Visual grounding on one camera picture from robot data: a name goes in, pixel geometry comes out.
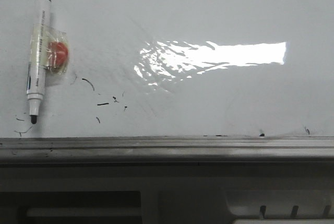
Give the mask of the white black whiteboard marker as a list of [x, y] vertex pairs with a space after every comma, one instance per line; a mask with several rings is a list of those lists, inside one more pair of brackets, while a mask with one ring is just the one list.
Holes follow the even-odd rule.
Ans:
[[27, 77], [27, 101], [30, 121], [33, 125], [37, 123], [45, 95], [47, 48], [51, 29], [51, 2], [51, 0], [34, 0], [34, 20]]

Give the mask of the white whiteboard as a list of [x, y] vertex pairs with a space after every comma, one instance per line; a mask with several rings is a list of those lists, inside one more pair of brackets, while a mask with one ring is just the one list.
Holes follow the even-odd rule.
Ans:
[[26, 99], [34, 0], [1, 0], [1, 137], [331, 136], [333, 0], [52, 0], [66, 73]]

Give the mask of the aluminium whiteboard tray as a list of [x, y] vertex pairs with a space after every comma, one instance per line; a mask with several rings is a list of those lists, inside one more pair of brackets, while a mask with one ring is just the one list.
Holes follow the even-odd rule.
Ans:
[[333, 161], [333, 137], [2, 138], [1, 164]]

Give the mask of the red round magnet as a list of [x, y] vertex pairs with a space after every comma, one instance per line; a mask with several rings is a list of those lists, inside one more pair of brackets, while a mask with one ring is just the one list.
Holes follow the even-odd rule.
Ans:
[[50, 42], [47, 53], [48, 65], [51, 68], [60, 68], [67, 62], [68, 48], [63, 42]]

